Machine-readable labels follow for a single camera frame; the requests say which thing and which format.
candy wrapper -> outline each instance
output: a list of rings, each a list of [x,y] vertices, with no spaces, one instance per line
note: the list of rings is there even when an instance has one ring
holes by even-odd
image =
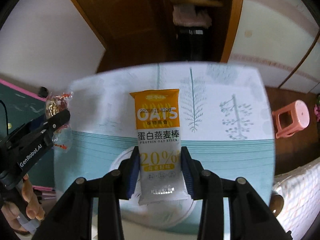
[[[179,89],[131,93],[140,152],[139,204],[188,198],[181,171]]]
[[[49,94],[45,101],[45,115],[47,118],[54,116],[56,113],[64,109],[68,109],[70,100],[72,99],[72,92],[62,93],[60,95]],[[67,122],[58,130],[56,130],[52,137],[53,148],[68,151],[72,144],[72,131],[70,123]]]

human hand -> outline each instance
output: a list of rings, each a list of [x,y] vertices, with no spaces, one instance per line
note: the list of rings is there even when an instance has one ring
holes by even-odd
[[[27,216],[30,219],[42,220],[44,218],[44,210],[40,206],[36,194],[33,192],[32,184],[29,180],[28,174],[23,177],[23,186],[21,190],[22,197],[25,201],[28,202],[26,208]],[[26,232],[26,230],[20,225],[17,217],[20,213],[18,207],[12,202],[5,202],[1,211],[8,221],[9,225],[18,231]]]

white wall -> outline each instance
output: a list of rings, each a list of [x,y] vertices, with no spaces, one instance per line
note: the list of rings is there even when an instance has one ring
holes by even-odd
[[[20,0],[0,31],[0,76],[63,90],[94,74],[103,52],[70,0]]]
[[[301,0],[244,0],[229,62],[257,67],[266,86],[278,87],[302,60],[318,30]],[[320,82],[319,44],[281,88],[307,93]]]

table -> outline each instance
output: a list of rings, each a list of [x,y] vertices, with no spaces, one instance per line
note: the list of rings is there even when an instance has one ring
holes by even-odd
[[[245,177],[269,203],[275,142],[268,98],[257,69],[210,62],[151,64],[83,78],[69,88],[74,93],[70,103],[73,146],[67,153],[55,153],[58,190],[64,192],[79,176],[102,177],[129,157],[137,144],[130,92],[179,88],[182,145],[220,177]],[[193,94],[187,99],[192,109],[202,105],[200,117],[183,109],[185,92]],[[193,122],[186,120],[188,114]],[[139,185],[131,200],[121,201],[123,218],[176,233],[197,233],[201,201],[139,206],[138,194]],[[225,200],[226,235],[230,232],[228,214]]]

orange packaging label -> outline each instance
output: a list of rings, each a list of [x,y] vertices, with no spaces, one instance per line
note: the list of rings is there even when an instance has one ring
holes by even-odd
[[[130,93],[134,98],[137,129],[180,127],[179,89]]]

